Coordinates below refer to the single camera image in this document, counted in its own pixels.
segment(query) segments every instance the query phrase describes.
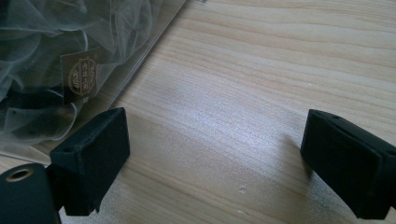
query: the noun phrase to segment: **wood grain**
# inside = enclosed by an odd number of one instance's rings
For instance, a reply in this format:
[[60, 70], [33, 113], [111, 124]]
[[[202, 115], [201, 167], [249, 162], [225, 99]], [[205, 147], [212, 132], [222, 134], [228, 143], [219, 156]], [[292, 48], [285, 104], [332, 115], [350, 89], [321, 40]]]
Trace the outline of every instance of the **wood grain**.
[[356, 219], [299, 152], [309, 108], [396, 145], [395, 72], [393, 0], [191, 0], [114, 105], [132, 156], [101, 212], [62, 219], [395, 223]]

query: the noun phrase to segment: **clear plastic bag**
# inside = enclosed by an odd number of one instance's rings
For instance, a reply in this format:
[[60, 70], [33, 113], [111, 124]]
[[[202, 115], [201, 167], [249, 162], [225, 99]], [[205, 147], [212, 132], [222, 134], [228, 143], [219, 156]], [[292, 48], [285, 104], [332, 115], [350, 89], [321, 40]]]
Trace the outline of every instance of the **clear plastic bag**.
[[86, 99], [64, 102], [61, 57], [103, 52], [96, 94], [148, 40], [162, 0], [8, 0], [0, 3], [0, 141], [63, 137]]

